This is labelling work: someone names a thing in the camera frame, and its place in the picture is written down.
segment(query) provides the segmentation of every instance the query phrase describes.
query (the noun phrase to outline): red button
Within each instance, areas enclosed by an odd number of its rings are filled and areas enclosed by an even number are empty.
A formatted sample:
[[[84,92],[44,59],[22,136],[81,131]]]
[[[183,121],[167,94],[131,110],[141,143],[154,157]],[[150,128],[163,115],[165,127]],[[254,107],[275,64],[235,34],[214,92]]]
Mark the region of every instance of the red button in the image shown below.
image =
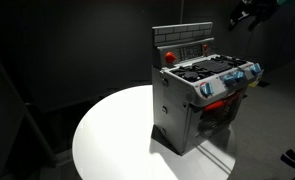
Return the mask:
[[[177,58],[173,52],[168,52],[165,55],[165,59],[167,63],[173,63]]]

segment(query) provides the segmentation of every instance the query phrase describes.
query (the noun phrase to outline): stove knob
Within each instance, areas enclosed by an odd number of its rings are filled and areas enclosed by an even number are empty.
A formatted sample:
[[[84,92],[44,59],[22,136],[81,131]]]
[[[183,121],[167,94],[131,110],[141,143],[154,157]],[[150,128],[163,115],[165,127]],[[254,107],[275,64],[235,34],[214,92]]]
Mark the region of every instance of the stove knob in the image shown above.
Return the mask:
[[[168,52],[165,55],[165,59],[167,63],[173,63],[177,58],[173,52]]]
[[[256,64],[250,66],[250,71],[251,71],[254,75],[260,73],[260,72],[261,72],[261,69],[260,69],[259,64],[256,63]]]
[[[233,76],[235,77],[235,80],[237,82],[239,82],[244,77],[244,72],[242,72],[242,71],[235,71],[235,72],[233,72]]]
[[[213,90],[213,87],[212,87],[211,83],[202,83],[202,84],[200,84],[200,92],[205,97],[208,97],[208,96],[214,94],[214,90]]]
[[[226,86],[234,85],[236,82],[236,76],[226,75],[223,77],[223,81],[226,84]]]

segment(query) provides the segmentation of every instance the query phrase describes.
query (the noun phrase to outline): dark background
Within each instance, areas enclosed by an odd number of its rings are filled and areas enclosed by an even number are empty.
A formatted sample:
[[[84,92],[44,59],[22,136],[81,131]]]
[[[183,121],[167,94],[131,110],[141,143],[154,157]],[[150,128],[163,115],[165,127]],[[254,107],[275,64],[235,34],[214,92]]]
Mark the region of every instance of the dark background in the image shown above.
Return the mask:
[[[12,162],[42,162],[35,130],[20,127],[21,107],[57,153],[70,148],[79,120],[97,101],[151,84],[152,26],[179,24],[181,15],[182,23],[211,21],[218,53],[259,62],[266,72],[295,59],[295,1],[253,32],[247,31],[253,18],[229,32],[238,2],[184,0],[182,13],[180,0],[0,0],[0,63],[8,73],[0,71],[0,173],[8,157],[17,173],[24,165]]]

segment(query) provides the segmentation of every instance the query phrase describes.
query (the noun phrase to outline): toy stove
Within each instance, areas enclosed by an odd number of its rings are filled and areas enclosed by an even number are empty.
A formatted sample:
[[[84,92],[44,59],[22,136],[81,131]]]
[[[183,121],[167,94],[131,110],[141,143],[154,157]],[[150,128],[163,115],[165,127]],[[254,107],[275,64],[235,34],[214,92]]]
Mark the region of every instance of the toy stove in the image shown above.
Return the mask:
[[[214,53],[212,23],[154,27],[154,124],[184,155],[235,118],[259,64]]]

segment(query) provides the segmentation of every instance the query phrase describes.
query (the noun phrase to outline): white round table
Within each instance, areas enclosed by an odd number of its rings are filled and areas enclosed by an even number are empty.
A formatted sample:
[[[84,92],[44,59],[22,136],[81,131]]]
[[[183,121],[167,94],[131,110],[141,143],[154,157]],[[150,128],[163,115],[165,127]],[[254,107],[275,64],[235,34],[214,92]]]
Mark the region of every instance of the white round table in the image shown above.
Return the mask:
[[[231,127],[179,156],[151,138],[152,86],[114,93],[93,106],[79,123],[73,158],[84,180],[219,180],[235,164]]]

